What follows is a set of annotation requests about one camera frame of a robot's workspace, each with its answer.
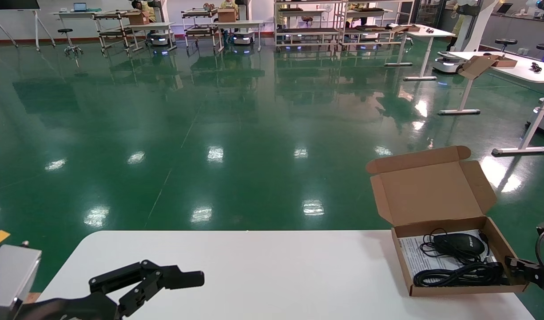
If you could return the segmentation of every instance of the green epoxy floor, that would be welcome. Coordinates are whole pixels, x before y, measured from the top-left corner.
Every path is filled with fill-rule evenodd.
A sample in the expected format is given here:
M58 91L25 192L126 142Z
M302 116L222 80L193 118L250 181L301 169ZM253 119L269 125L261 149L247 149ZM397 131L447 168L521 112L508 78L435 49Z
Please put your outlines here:
M491 150L518 145L543 87L483 75L467 104L483 113L441 117L465 80L401 81L418 73L420 41L405 68L383 67L397 53L383 49L215 57L207 45L188 58L179 44L129 60L81 46L79 67L62 44L0 47L0 229L43 249L34 291L98 230L388 229L365 164L452 144L481 162L499 198L490 216L534 260L544 156ZM544 320L542 290L519 297Z

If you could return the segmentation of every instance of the small black object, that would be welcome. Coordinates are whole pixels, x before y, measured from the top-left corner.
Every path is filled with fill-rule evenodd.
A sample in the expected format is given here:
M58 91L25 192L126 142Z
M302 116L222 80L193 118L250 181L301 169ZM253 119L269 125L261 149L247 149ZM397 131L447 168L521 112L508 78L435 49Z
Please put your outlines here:
M531 67L532 67L532 71L534 71L534 73L540 73L540 71L542 71L542 68L536 62L533 62Z
M434 232L442 230L444 235L435 236ZM452 256L459 263L468 265L480 263L481 253L485 246L477 237L466 233L447 233L444 229L438 228L428 235L424 235L424 242L420 250L428 257Z

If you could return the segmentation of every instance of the box lid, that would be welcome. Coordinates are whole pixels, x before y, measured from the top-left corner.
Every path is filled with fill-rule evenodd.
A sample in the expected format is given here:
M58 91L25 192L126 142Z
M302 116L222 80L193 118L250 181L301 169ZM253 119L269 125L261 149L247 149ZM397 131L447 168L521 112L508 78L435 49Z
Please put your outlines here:
M393 225L483 216L497 197L465 146L370 161L378 213Z

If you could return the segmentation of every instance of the open cardboard box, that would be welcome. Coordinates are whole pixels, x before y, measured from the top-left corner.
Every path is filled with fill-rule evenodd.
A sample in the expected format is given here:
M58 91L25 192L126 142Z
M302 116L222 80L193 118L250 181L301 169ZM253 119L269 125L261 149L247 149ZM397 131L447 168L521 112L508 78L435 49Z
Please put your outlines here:
M515 65L517 65L516 60L503 56L473 56L461 66L458 73L467 79L474 80L487 71L489 67L515 67Z
M389 156L367 164L378 213L393 225L392 239L410 296L522 292L528 283L511 277L505 256L516 257L493 220L485 213L497 198L479 162L465 146L450 146ZM398 238L421 236L436 228L448 232L479 229L489 238L491 252L503 263L511 285L416 287Z

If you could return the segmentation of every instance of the black cable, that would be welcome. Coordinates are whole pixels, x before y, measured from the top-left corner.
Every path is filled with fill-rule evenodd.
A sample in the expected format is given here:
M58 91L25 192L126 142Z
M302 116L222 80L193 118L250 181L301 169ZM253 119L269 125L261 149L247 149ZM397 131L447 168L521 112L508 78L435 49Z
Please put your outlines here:
M540 243L542 243L543 239L544 232L538 236L538 239L536 239L536 245L534 246L534 253L536 253L536 259L538 260L538 264L540 264L540 267L542 269L544 269L544 261L542 261L542 257L540 256Z
M414 285L438 286L489 286L499 285L503 275L501 263L472 263L457 270L432 269L418 272Z
M434 232L437 230L443 230L445 235L448 235L448 233L443 228L434 229L430 232L430 234L424 235L424 242L420 244L420 250L422 250L424 255L432 258L452 256L462 265L482 263L480 255L477 255L474 251L467 251L456 248L454 245L450 244L446 240L447 238L439 243L434 242Z

